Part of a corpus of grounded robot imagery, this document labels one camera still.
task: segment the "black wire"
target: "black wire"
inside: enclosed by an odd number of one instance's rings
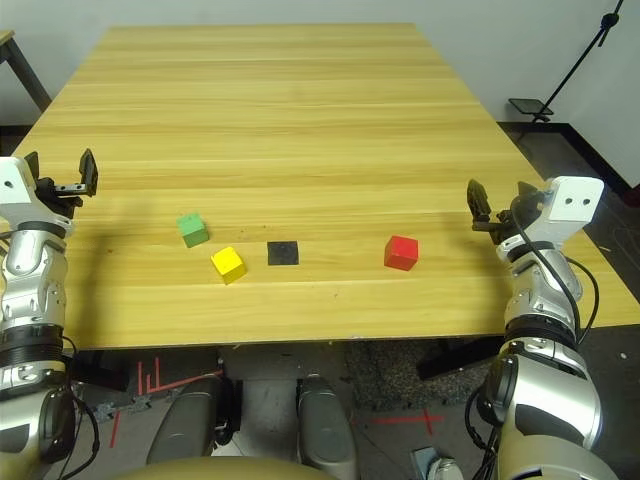
[[[73,340],[71,340],[69,337],[63,335],[62,339],[69,342],[71,344],[71,347],[73,348],[73,356],[71,357],[71,362],[69,362],[69,368],[67,368],[67,388],[71,390],[71,371],[73,370],[73,364],[75,362],[76,355],[78,355],[78,349],[76,348],[76,344],[73,343]]]
[[[67,465],[69,465],[69,460],[71,460],[73,451],[76,448],[76,440],[78,439],[78,434],[80,433],[80,425],[82,425],[82,418],[84,416],[84,412],[82,410],[79,410],[79,412],[80,412],[80,418],[78,419],[78,427],[76,428],[76,434],[73,437],[73,447],[71,447],[71,452],[69,452],[69,455],[67,455],[67,459],[65,460],[64,465],[62,466],[62,470],[60,470],[60,474],[58,475],[58,480],[60,480],[62,478],[62,475],[64,475],[64,471],[67,469]]]
[[[484,473],[484,480],[491,480],[491,477],[493,475],[493,467],[495,466],[495,461],[498,455],[498,433],[499,429],[493,427],[493,429],[491,430],[491,435],[489,436],[489,441],[487,442],[489,448],[484,452],[482,464],[489,464],[489,466],[486,467]]]
[[[472,480],[482,480],[483,477],[486,478],[485,475],[490,469],[493,468],[493,463],[495,462],[495,460],[496,457],[495,455],[493,455],[488,462],[484,462],[482,465],[480,465],[480,468],[478,468],[478,471],[475,473]]]
[[[467,399],[467,404],[464,407],[464,426],[466,427],[467,433],[471,437],[471,440],[473,440],[473,444],[480,450],[487,450],[489,447],[486,443],[484,443],[484,440],[482,440],[482,437],[480,436],[478,431],[473,427],[473,425],[471,425],[471,406],[473,405],[473,401],[475,400],[475,398],[480,393],[481,388],[482,386],[476,388]]]
[[[596,280],[596,277],[593,276],[593,274],[589,271],[587,267],[582,265],[580,262],[574,260],[573,258],[569,258],[569,257],[565,257],[565,258],[567,259],[567,262],[575,265],[580,270],[582,270],[587,275],[587,277],[589,277],[589,280],[591,280],[591,284],[593,285],[593,310],[591,310],[591,316],[589,317],[589,321],[587,322],[587,325],[584,327],[584,330],[582,330],[582,334],[578,339],[578,345],[581,345],[584,339],[587,337],[587,334],[591,330],[591,326],[593,325],[593,322],[596,319],[596,315],[598,315],[598,308],[600,307],[600,288],[598,287],[598,281]]]
[[[580,335],[580,311],[578,310],[578,304],[576,303],[576,299],[573,298],[573,295],[569,291],[569,288],[567,288],[565,283],[562,281],[562,278],[560,278],[560,275],[558,275],[558,272],[556,272],[556,270],[553,268],[553,266],[551,266],[549,261],[546,258],[544,258],[544,255],[542,255],[540,253],[540,251],[533,245],[533,242],[531,241],[529,236],[525,233],[524,229],[522,228],[522,225],[520,225],[520,222],[518,221],[518,215],[516,214],[515,207],[520,202],[521,198],[522,197],[518,196],[518,197],[514,198],[513,201],[511,202],[511,206],[509,207],[509,210],[511,210],[511,218],[513,219],[513,223],[514,223],[516,229],[518,230],[518,233],[522,237],[522,240],[524,240],[524,243],[526,243],[527,246],[533,252],[533,254],[536,257],[538,257],[538,260],[540,260],[540,263],[542,263],[547,268],[547,270],[549,270],[549,273],[551,274],[553,279],[560,286],[560,290],[562,290],[562,293],[564,293],[565,296],[567,297],[567,300],[569,301],[569,304],[571,305],[571,311],[573,312],[574,333],[575,333],[575,336],[576,336],[576,339],[577,339],[578,336]]]
[[[89,417],[89,420],[91,420],[91,426],[93,427],[93,445],[91,445],[91,456],[89,457],[89,459],[85,461],[82,465],[80,465],[78,468],[76,468],[75,470],[67,473],[65,476],[63,476],[59,480],[69,480],[71,477],[83,471],[85,468],[91,465],[91,463],[95,460],[96,456],[98,455],[98,450],[100,450],[100,434],[98,432],[98,422],[96,420],[96,416],[91,411],[91,408],[89,408],[89,406],[84,401],[80,400],[75,395],[73,396],[73,401],[76,402],[76,405],[78,405],[79,409],[85,411],[85,413]]]

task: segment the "silver robot arm segment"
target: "silver robot arm segment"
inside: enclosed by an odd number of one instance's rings
[[[603,184],[558,177],[543,191],[519,187],[512,208],[497,215],[499,223],[489,219],[484,188],[471,181],[468,190],[473,228],[491,234],[513,280],[505,343],[477,400],[481,417],[499,430],[496,465],[486,478],[615,480],[590,452],[602,427],[601,406],[577,352],[573,305],[582,287],[560,251],[591,221]]]
[[[90,150],[81,183],[38,179],[37,154],[0,158],[0,216],[11,231],[0,299],[0,478],[40,478],[74,443],[74,398],[62,355],[65,237],[79,194],[96,192]]]

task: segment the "wooden table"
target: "wooden table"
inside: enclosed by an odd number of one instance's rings
[[[100,183],[69,239],[66,330],[83,348],[502,332],[510,283],[467,181],[496,209],[542,184],[404,24],[113,29],[18,153],[64,183],[86,147]],[[193,249],[190,212],[212,234]],[[420,241],[412,271],[383,266],[392,234]],[[299,266],[267,265],[279,240]],[[209,260],[227,245],[249,269],[230,286]],[[600,281],[596,325],[637,322],[586,235],[566,250]]]

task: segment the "red tape marking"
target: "red tape marking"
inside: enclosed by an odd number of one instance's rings
[[[111,431],[111,441],[109,442],[109,448],[113,448],[116,445],[116,433],[118,433],[119,425],[120,425],[120,410],[116,412],[116,416],[113,419],[113,430]]]
[[[138,396],[142,395],[142,362],[138,362]]]
[[[433,437],[433,428],[431,427],[431,417],[429,417],[429,412],[426,408],[422,412],[424,413],[424,423],[427,424],[427,432]]]
[[[171,390],[172,388],[181,387],[182,385],[186,385],[187,383],[195,382],[196,380],[200,380],[202,378],[211,376],[211,375],[223,375],[224,372],[222,370],[216,370],[215,372],[207,373],[204,375],[197,375],[195,377],[185,378],[184,380],[178,380],[177,382],[167,383],[166,385],[160,385],[160,358],[155,357],[153,359],[154,370],[155,370],[155,386],[151,386],[151,375],[145,375],[145,383],[146,389],[143,388],[142,385],[142,362],[138,362],[138,395],[143,395],[144,393],[158,393],[164,390]]]

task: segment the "metal stand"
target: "metal stand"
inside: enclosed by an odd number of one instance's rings
[[[502,335],[482,337],[462,347],[450,348],[446,341],[440,346],[443,353],[435,358],[422,360],[416,366],[420,380],[460,372],[474,364],[495,357],[504,343]]]
[[[27,90],[40,111],[44,112],[51,103],[51,97],[44,89],[37,75],[24,58],[22,51],[13,38],[0,45],[0,63],[7,61],[13,72]]]
[[[611,30],[620,20],[620,16],[618,15],[618,12],[620,11],[622,2],[623,0],[618,0],[618,4],[616,5],[615,10],[612,13],[607,13],[602,17],[602,19],[600,20],[600,29],[598,30],[598,33],[596,33],[596,36],[593,37],[593,40],[591,40],[589,45],[587,45],[587,48],[585,48],[584,52],[582,52],[582,55],[580,55],[576,63],[573,65],[573,67],[571,67],[571,70],[569,70],[569,72],[565,75],[562,81],[558,84],[558,86],[553,91],[551,96],[549,96],[547,101],[542,104],[542,107],[540,108],[540,110],[537,113],[533,114],[533,119],[531,120],[531,123],[536,123],[538,120],[543,120],[543,121],[545,119],[548,120],[544,113],[549,109],[549,105],[551,105],[551,102],[555,100],[555,98],[558,96],[560,91],[567,84],[569,79],[573,76],[576,70],[578,70],[578,67],[580,67],[584,59],[587,58],[587,55],[589,55],[589,52],[593,49],[593,47],[595,47],[596,43],[598,44],[598,47],[602,47],[605,39],[607,38],[607,35],[609,34],[609,30]],[[522,132],[522,134],[518,137],[515,143],[520,142],[520,140],[522,140],[522,138],[526,134],[527,132]]]

